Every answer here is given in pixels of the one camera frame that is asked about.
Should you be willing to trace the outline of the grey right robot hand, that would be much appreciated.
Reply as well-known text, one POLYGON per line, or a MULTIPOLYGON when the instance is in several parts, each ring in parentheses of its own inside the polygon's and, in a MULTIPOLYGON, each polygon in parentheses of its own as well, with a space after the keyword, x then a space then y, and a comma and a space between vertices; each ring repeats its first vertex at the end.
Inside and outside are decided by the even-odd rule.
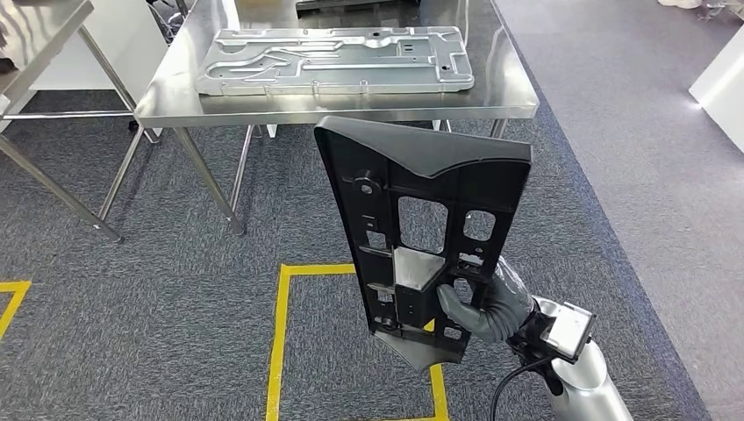
POLYGON ((454 287, 441 284, 437 296, 443 312, 459 326, 478 338, 497 343, 514 335, 530 317, 533 296, 520 276, 500 258, 490 280, 484 285, 478 305, 464 303, 454 287))

